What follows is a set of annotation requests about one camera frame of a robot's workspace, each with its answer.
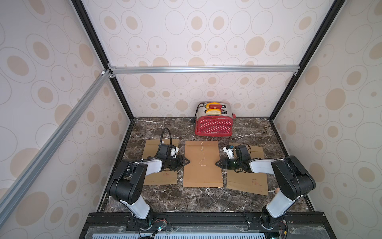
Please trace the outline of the brown file envelope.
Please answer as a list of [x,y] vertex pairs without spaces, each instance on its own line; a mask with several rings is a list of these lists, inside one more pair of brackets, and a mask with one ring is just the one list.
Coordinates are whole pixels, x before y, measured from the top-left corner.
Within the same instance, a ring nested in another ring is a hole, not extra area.
[[[235,147],[239,144],[230,142],[229,145]],[[261,147],[246,144],[246,148],[251,159],[264,157],[264,151]],[[249,173],[240,169],[228,170],[226,187],[232,190],[268,196],[268,180],[265,173]]]
[[215,165],[220,160],[217,141],[186,141],[184,167],[185,188],[223,187],[222,169]]
[[[142,158],[154,157],[159,147],[159,139],[146,140]],[[160,162],[149,162],[144,185],[173,185],[177,183],[177,171],[161,171]]]

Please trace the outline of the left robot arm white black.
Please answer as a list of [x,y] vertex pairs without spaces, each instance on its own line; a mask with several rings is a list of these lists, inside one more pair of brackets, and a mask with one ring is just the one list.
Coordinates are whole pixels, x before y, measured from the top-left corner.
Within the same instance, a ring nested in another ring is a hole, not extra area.
[[174,145],[161,144],[153,157],[122,160],[107,184],[107,193],[126,206],[140,229],[153,224],[153,210],[141,196],[145,178],[162,171],[178,171],[190,163]]

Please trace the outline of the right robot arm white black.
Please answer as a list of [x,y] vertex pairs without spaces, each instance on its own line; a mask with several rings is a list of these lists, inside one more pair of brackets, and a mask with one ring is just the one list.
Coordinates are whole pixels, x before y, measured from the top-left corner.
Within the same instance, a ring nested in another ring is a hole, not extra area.
[[293,155],[280,159],[252,158],[249,150],[251,147],[248,144],[227,145],[223,148],[227,158],[215,164],[236,173],[266,173],[275,176],[280,191],[263,207],[260,217],[262,227],[271,230],[296,201],[315,189],[316,182]]

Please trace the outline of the red toaster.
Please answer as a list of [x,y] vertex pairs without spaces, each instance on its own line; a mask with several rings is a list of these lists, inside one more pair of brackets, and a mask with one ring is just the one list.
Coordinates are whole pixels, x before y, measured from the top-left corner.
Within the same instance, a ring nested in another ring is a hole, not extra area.
[[206,104],[199,103],[193,122],[198,136],[226,137],[233,134],[233,122],[236,118],[229,103],[222,104],[221,115],[206,115]]

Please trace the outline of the yellow toast front slot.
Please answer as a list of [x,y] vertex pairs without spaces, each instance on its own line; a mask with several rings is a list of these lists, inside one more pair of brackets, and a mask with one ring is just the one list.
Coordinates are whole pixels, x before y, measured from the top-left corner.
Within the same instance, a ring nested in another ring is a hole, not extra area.
[[208,109],[205,111],[206,115],[221,115],[220,109]]

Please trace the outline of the yellow toast slot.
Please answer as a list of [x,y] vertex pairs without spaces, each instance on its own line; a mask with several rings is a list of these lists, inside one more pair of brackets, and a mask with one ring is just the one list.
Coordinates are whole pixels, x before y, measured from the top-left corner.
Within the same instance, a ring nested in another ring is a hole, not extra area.
[[213,102],[213,103],[207,103],[206,104],[206,109],[222,109],[222,104],[220,103],[216,103],[216,102]]
[[205,111],[206,115],[221,115],[220,109],[208,109]]

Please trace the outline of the yellow toast rear slot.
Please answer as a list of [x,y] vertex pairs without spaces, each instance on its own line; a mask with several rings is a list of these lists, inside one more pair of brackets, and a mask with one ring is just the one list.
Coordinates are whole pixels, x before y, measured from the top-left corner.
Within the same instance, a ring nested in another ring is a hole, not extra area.
[[222,109],[222,104],[220,103],[216,103],[216,102],[213,102],[213,103],[207,103],[206,104],[206,109]]

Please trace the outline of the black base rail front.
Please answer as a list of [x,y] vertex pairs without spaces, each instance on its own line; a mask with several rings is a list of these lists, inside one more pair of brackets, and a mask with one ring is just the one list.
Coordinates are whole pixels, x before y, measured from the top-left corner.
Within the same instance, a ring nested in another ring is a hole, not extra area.
[[129,213],[91,213],[82,239],[334,239],[323,212],[289,212],[266,230],[260,213],[155,213],[141,229]]

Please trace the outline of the horizontal aluminium rail back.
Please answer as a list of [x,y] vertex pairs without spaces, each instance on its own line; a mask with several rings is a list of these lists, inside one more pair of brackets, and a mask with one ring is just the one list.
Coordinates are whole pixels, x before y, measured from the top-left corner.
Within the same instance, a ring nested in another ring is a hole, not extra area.
[[255,73],[255,72],[297,72],[298,65],[260,66],[174,66],[174,67],[114,67],[114,74],[183,74],[183,73]]

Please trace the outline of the diagonal aluminium rail left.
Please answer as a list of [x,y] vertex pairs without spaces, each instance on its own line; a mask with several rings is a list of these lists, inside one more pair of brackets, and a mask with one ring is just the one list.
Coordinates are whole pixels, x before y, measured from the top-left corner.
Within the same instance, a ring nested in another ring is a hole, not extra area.
[[38,151],[28,167],[20,174],[18,179],[1,200],[1,226],[3,226],[17,205],[23,199],[43,168],[57,151],[63,140],[67,137],[79,118],[85,112],[95,95],[111,76],[111,70],[104,70],[93,82],[91,87],[82,96],[76,106],[71,110],[61,125]]

